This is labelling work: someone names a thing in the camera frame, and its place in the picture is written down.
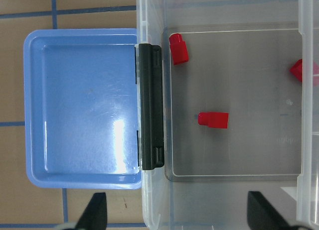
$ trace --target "blue tray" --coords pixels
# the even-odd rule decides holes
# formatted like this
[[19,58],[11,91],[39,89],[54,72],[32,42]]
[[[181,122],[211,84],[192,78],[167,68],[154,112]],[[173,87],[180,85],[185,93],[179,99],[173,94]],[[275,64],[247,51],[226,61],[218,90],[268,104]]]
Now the blue tray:
[[26,38],[26,168],[33,184],[141,187],[136,42],[136,29],[38,30]]

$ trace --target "red plastic piece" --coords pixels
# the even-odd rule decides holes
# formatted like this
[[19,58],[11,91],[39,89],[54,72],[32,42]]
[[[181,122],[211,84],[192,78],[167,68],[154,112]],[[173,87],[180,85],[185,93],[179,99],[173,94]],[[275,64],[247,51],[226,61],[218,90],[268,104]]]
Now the red plastic piece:
[[198,124],[207,125],[209,128],[228,128],[228,113],[201,112],[198,114]]
[[169,37],[170,52],[174,65],[188,62],[188,51],[182,35],[175,33]]
[[[303,82],[303,60],[298,60],[290,69],[290,72],[300,81]],[[319,66],[314,62],[314,75],[319,74]],[[319,76],[313,76],[314,86],[319,85]]]

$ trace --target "blue plastic lid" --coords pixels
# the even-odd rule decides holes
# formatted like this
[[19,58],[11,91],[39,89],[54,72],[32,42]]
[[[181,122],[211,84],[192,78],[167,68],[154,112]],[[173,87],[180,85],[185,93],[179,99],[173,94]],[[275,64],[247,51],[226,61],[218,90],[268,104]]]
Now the blue plastic lid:
[[136,43],[136,29],[38,30],[26,38],[26,167],[33,184],[141,187]]

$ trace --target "clear plastic bin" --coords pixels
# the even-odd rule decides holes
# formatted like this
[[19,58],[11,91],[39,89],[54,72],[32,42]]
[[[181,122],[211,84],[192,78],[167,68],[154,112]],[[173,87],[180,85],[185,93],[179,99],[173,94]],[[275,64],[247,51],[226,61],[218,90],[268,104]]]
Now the clear plastic bin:
[[[163,49],[165,167],[142,172],[152,229],[249,229],[248,191],[319,229],[318,0],[137,0],[138,43]],[[173,66],[182,33],[190,60]],[[303,59],[304,81],[289,73]],[[229,112],[203,130],[201,111]]]

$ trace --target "red block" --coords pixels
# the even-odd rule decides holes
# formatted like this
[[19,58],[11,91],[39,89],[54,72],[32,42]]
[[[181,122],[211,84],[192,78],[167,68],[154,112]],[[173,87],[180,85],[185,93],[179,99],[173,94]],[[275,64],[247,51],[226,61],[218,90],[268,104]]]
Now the red block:
[[201,112],[198,114],[198,124],[206,125],[209,128],[228,128],[228,113],[222,112]]
[[169,43],[174,65],[187,62],[188,51],[182,36],[179,33],[173,34],[169,37]]
[[[290,69],[290,72],[300,81],[303,82],[303,60],[298,60]],[[319,66],[314,62],[314,75],[319,74]],[[319,84],[319,76],[313,76],[314,86]]]

